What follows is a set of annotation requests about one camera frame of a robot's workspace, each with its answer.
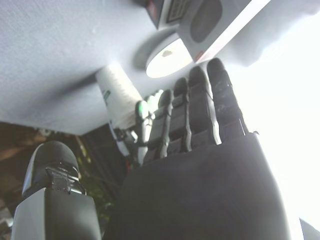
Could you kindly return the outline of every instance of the bright light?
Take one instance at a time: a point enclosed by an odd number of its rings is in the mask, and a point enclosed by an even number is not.
[[[292,27],[248,68],[227,66],[251,131],[265,140],[284,197],[320,230],[320,14]]]
[[[192,58],[182,40],[179,38],[162,49],[146,67],[146,74],[153,79],[173,74],[183,69]]]

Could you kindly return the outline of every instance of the cardboard box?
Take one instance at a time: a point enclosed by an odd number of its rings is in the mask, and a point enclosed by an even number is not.
[[[268,2],[270,0],[193,0],[177,33],[195,63],[208,61]]]
[[[149,0],[147,12],[159,30],[177,25],[184,16],[190,0]]]

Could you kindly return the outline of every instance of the box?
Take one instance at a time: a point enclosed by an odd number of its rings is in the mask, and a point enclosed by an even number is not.
[[[177,25],[191,0],[149,0],[147,12],[159,30]]]
[[[208,61],[268,2],[270,0],[193,0],[177,33],[195,63]]]

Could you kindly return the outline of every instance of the back of robotic hand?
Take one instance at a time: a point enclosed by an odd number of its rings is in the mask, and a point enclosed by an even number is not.
[[[100,240],[94,200],[79,183],[78,163],[63,143],[33,153],[16,208],[12,240]]]

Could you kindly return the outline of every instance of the robotic hand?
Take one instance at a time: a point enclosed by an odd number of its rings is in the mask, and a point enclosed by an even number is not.
[[[100,240],[94,200],[79,183],[78,163],[63,143],[41,144],[24,179],[13,240]]]

